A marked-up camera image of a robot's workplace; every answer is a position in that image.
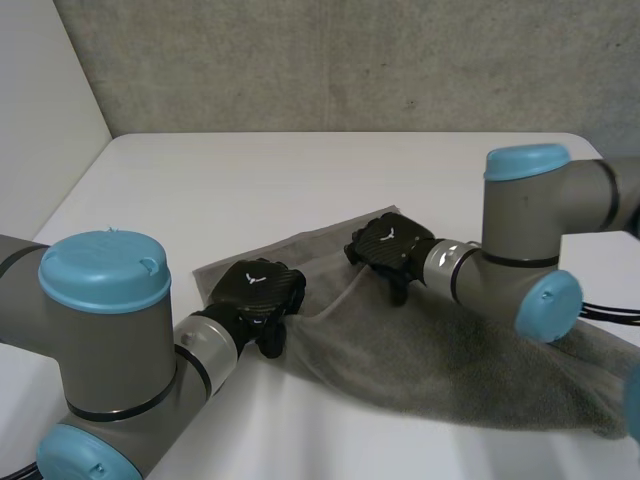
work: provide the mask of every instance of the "gray towel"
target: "gray towel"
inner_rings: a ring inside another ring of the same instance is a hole
[[[231,264],[264,257],[301,270],[307,294],[285,319],[282,365],[367,403],[480,427],[589,428],[626,434],[623,383],[640,349],[579,321],[551,345],[519,338],[418,282],[402,307],[342,248],[351,233],[395,207],[296,235],[194,272],[203,301]]]

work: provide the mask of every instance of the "light blue joint cap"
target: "light blue joint cap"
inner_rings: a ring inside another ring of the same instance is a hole
[[[485,180],[505,182],[533,177],[564,167],[571,161],[567,149],[558,144],[499,148],[487,155]]]
[[[624,389],[624,414],[629,435],[640,443],[640,366],[634,368],[627,379]]]
[[[40,442],[36,460],[46,480],[142,480],[111,445],[69,425],[51,429]]]
[[[515,328],[518,335],[549,343],[564,337],[582,310],[582,289],[564,270],[545,275],[520,304]]]
[[[171,286],[162,245],[141,233],[118,230],[81,233],[56,243],[43,255],[38,277],[56,302],[100,314],[150,307]]]

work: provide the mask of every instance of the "white table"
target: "white table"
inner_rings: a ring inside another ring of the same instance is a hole
[[[599,157],[569,134],[127,135],[100,155],[36,240],[110,226],[155,237],[168,253],[177,322],[201,306],[195,268],[391,204],[438,236],[479,240],[486,153],[545,142],[565,144],[576,159]],[[640,306],[632,288],[640,246],[630,237],[568,237],[562,266],[588,300]],[[606,328],[640,345],[640,330],[616,327]],[[53,361],[1,345],[0,382],[2,475],[30,461],[64,399]],[[150,478],[630,480],[640,476],[637,459],[630,439],[390,414],[289,376],[249,349]]]

